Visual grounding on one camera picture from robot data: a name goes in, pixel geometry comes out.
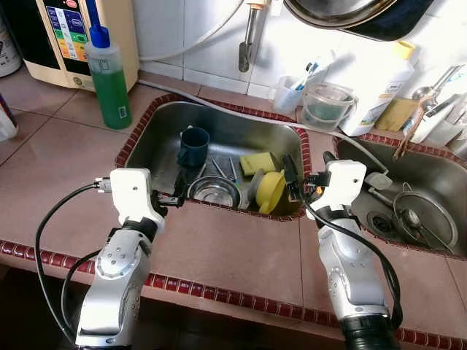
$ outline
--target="sink drain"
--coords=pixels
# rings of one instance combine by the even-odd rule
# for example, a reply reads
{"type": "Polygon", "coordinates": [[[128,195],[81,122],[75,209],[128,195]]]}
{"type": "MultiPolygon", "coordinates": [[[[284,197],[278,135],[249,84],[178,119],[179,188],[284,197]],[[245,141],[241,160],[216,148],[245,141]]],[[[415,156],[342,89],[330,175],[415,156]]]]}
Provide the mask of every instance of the sink drain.
{"type": "Polygon", "coordinates": [[[366,216],[366,221],[368,221],[368,225],[375,235],[387,239],[398,237],[397,232],[394,230],[393,221],[388,215],[379,211],[370,211],[366,216]]]}

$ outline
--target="white bottle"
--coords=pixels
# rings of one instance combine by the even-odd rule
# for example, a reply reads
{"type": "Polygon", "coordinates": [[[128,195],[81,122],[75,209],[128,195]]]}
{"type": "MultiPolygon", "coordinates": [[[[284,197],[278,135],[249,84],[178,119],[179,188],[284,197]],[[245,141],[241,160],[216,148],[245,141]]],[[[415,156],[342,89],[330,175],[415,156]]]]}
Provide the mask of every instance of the white bottle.
{"type": "Polygon", "coordinates": [[[7,26],[0,16],[0,77],[11,74],[21,66],[21,57],[8,33],[7,26]]]}
{"type": "Polygon", "coordinates": [[[0,94],[0,141],[11,139],[18,132],[18,124],[0,94]]]}
{"type": "Polygon", "coordinates": [[[397,42],[392,57],[381,57],[379,61],[373,59],[371,62],[363,60],[360,67],[354,67],[359,77],[353,92],[359,102],[355,113],[339,125],[344,133],[358,136],[373,128],[389,103],[413,75],[414,68],[409,59],[414,50],[415,46],[408,42],[397,42]]]}

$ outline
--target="yellow sponge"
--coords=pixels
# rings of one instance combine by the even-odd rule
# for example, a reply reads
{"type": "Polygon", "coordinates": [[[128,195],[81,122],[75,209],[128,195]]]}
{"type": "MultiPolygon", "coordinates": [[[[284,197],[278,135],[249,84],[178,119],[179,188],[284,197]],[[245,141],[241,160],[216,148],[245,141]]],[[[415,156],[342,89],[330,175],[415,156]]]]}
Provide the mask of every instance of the yellow sponge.
{"type": "Polygon", "coordinates": [[[259,169],[263,169],[265,173],[276,171],[276,167],[272,161],[271,153],[256,153],[254,155],[242,155],[240,157],[240,165],[245,176],[252,176],[259,169]]]}

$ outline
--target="stainless steel sink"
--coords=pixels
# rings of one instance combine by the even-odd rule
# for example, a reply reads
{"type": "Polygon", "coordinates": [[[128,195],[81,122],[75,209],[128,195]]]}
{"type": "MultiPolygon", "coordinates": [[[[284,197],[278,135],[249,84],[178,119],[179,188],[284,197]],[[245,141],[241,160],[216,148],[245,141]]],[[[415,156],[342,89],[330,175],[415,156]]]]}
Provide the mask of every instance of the stainless steel sink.
{"type": "MultiPolygon", "coordinates": [[[[206,106],[188,102],[169,102],[158,107],[136,146],[133,148],[125,167],[148,168],[151,171],[152,186],[161,193],[172,194],[174,183],[184,172],[187,182],[193,181],[199,168],[186,169],[177,164],[180,148],[180,132],[189,125],[198,126],[210,135],[207,167],[204,176],[219,173],[212,165],[214,158],[227,177],[232,175],[229,157],[232,157],[240,188],[245,192],[251,176],[243,176],[239,158],[258,152],[270,152],[280,170],[281,158],[288,153],[295,161],[299,176],[303,179],[301,140],[298,134],[287,126],[247,120],[228,113],[219,112],[206,106]]],[[[256,210],[255,204],[248,210],[256,210]]],[[[272,216],[288,216],[298,212],[297,205],[279,205],[272,216]]]]}
{"type": "MultiPolygon", "coordinates": [[[[403,183],[406,182],[414,191],[440,203],[452,216],[458,229],[458,242],[453,247],[455,254],[467,256],[467,170],[446,158],[421,152],[407,152],[394,163],[394,147],[371,141],[359,142],[389,168],[388,176],[394,183],[389,189],[381,191],[381,194],[392,200],[403,190],[403,183]]],[[[364,163],[368,167],[367,174],[379,171],[360,150],[345,141],[337,144],[337,153],[340,159],[364,163]]],[[[392,223],[392,209],[367,190],[361,191],[352,205],[352,211],[373,234],[388,241],[407,243],[392,223]]],[[[448,227],[437,233],[443,241],[451,239],[451,230],[448,227]]],[[[449,254],[438,242],[431,242],[431,246],[434,250],[449,254]]]]}

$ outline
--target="kitchen sink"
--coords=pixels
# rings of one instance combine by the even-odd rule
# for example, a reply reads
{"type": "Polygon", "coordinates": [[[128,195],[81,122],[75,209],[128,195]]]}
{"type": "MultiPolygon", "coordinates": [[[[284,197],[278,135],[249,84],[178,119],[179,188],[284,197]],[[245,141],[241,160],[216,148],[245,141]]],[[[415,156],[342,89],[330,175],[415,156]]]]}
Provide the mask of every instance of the kitchen sink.
{"type": "MultiPolygon", "coordinates": [[[[268,122],[248,120],[216,109],[186,101],[172,101],[159,106],[138,138],[125,162],[126,168],[148,168],[151,185],[160,193],[171,195],[175,182],[183,174],[183,181],[190,184],[200,168],[183,168],[177,164],[180,149],[180,132],[190,125],[203,128],[210,135],[206,170],[203,176],[219,176],[211,159],[229,178],[233,176],[229,158],[232,158],[239,177],[242,203],[240,209],[257,211],[255,203],[248,205],[246,191],[251,176],[244,176],[240,167],[241,155],[270,152],[278,170],[282,169],[282,156],[290,154],[299,176],[304,178],[301,138],[290,127],[268,122]]],[[[281,200],[271,217],[297,215],[300,208],[281,200]]]]}
{"type": "MultiPolygon", "coordinates": [[[[392,200],[404,190],[404,187],[407,190],[410,186],[415,192],[441,204],[453,218],[454,225],[458,229],[458,242],[452,250],[456,255],[467,257],[467,170],[444,157],[413,151],[408,151],[398,162],[394,163],[392,156],[395,147],[372,141],[358,141],[389,169],[388,176],[393,180],[393,184],[387,190],[380,191],[381,194],[392,200]]],[[[340,159],[362,162],[368,168],[367,174],[380,171],[378,166],[356,147],[345,141],[335,140],[335,142],[340,159]]],[[[417,245],[415,242],[407,241],[407,237],[401,234],[401,229],[399,227],[397,229],[394,223],[393,210],[369,193],[367,184],[364,184],[360,195],[353,202],[352,211],[362,225],[374,235],[386,241],[417,245]]],[[[439,238],[444,242],[449,242],[452,239],[449,225],[442,225],[440,220],[437,221],[429,223],[431,225],[429,227],[433,228],[433,225],[438,225],[436,232],[439,238]]],[[[451,254],[438,241],[429,239],[429,242],[431,250],[451,254]]]]}

